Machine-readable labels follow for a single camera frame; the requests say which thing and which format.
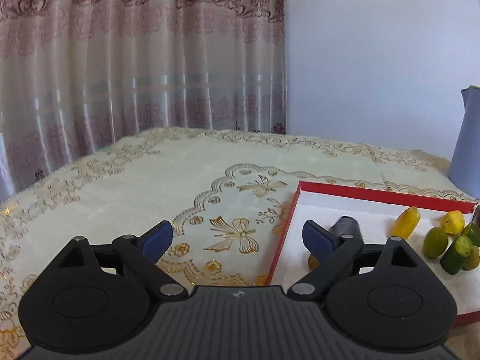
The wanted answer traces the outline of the dark eggplant wedge piece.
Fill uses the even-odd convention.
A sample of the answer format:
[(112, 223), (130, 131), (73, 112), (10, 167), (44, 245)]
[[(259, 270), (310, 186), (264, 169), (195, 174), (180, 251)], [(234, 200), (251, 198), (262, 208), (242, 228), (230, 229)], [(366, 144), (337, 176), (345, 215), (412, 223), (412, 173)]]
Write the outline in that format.
[(474, 207), (472, 222), (480, 226), (480, 203), (477, 203)]

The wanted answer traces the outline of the cream embroidered tablecloth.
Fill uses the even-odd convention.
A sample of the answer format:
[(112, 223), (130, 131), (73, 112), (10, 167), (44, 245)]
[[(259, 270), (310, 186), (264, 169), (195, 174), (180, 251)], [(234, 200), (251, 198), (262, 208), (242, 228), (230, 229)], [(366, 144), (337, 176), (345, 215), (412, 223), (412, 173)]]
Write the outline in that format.
[(103, 244), (168, 220), (176, 237), (160, 267), (177, 281), (263, 284), (301, 180), (466, 200), (448, 167), (419, 150), (304, 136), (168, 127), (126, 137), (1, 203), (1, 357), (29, 347), (20, 299), (76, 235)]

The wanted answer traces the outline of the green tomato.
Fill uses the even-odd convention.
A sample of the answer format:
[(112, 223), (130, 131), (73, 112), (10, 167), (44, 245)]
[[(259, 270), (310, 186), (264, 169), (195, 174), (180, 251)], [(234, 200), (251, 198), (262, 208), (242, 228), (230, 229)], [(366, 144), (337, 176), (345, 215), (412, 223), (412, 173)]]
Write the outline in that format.
[(448, 247), (448, 234), (442, 227), (434, 227), (425, 236), (423, 254), (429, 259), (441, 256)]

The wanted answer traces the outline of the red shallow box tray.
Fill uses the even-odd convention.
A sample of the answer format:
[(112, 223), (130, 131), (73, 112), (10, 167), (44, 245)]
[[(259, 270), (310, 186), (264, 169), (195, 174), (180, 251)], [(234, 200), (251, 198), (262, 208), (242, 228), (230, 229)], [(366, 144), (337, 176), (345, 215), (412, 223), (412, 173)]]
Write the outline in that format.
[(302, 240), (304, 223), (312, 220), (330, 228), (342, 216), (359, 223), (364, 243), (385, 244), (397, 217), (410, 206), (421, 213), (421, 219), (408, 244), (422, 254), (426, 233), (439, 224), (449, 211), (461, 211), (466, 222), (473, 219), (479, 206), (450, 198), (393, 193), (309, 181), (298, 183), (277, 250), (272, 259), (267, 284), (288, 289), (308, 273), (308, 250)]

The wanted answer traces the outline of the small brown longan in tray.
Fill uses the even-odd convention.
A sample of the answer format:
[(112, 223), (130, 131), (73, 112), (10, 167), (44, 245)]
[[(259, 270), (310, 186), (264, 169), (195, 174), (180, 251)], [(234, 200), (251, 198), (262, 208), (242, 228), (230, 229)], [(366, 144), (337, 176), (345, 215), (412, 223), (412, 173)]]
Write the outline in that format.
[(312, 254), (310, 254), (307, 260), (307, 266), (310, 271), (313, 271), (320, 266), (320, 262)]

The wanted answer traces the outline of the pink floral curtain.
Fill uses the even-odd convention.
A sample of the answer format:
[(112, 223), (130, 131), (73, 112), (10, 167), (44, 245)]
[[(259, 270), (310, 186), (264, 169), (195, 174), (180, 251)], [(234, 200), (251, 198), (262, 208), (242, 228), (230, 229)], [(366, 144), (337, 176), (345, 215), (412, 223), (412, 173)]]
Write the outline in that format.
[(1, 197), (154, 127), (287, 129), (284, 0), (1, 0)]

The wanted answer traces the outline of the green pepper piece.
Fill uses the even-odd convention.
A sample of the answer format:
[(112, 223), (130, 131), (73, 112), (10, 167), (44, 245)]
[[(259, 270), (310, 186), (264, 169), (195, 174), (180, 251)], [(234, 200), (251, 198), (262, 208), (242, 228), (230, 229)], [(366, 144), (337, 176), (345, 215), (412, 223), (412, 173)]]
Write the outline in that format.
[(462, 231), (462, 235), (467, 236), (476, 247), (480, 246), (480, 229), (475, 222), (467, 224)]

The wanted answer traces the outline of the light blue electric kettle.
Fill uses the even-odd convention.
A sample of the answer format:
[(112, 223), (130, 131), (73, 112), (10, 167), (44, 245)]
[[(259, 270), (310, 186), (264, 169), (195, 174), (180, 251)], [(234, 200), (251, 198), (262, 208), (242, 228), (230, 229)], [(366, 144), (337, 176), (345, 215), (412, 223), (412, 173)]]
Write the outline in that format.
[(454, 185), (479, 199), (480, 158), (480, 90), (471, 85), (461, 91), (464, 102), (464, 117), (451, 158), (448, 178)]

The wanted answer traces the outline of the large yellow pepper piece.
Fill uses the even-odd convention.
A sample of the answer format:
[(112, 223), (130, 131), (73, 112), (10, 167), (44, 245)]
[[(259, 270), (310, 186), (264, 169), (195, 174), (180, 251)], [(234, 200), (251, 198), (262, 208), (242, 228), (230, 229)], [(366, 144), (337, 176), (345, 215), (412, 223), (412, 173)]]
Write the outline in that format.
[(420, 222), (420, 219), (420, 211), (414, 206), (409, 207), (400, 214), (394, 222), (390, 236), (396, 236), (407, 240)]

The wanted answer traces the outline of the purple eggplant cylinder piece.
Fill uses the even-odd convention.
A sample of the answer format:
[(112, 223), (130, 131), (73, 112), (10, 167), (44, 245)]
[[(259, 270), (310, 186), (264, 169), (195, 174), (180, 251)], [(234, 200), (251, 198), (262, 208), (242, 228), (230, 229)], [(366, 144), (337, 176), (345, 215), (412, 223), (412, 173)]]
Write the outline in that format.
[(350, 216), (341, 216), (336, 223), (329, 229), (329, 232), (338, 239), (362, 238), (360, 225)]

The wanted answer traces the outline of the green cucumber cylinder piece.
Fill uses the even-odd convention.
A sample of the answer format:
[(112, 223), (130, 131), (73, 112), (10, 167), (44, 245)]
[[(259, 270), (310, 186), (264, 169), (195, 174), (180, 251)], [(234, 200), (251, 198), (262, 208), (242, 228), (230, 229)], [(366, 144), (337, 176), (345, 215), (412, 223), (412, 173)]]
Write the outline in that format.
[(470, 238), (465, 235), (458, 236), (440, 259), (442, 269), (450, 275), (456, 275), (469, 260), (472, 247)]

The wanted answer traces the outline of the brown longan fruit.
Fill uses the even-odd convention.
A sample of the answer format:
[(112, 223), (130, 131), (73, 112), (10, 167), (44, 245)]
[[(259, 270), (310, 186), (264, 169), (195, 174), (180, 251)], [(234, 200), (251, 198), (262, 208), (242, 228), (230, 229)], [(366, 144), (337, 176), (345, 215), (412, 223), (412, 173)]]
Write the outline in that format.
[(471, 248), (471, 253), (469, 259), (462, 267), (464, 271), (472, 271), (479, 266), (480, 263), (480, 254), (479, 254), (479, 247), (473, 245)]

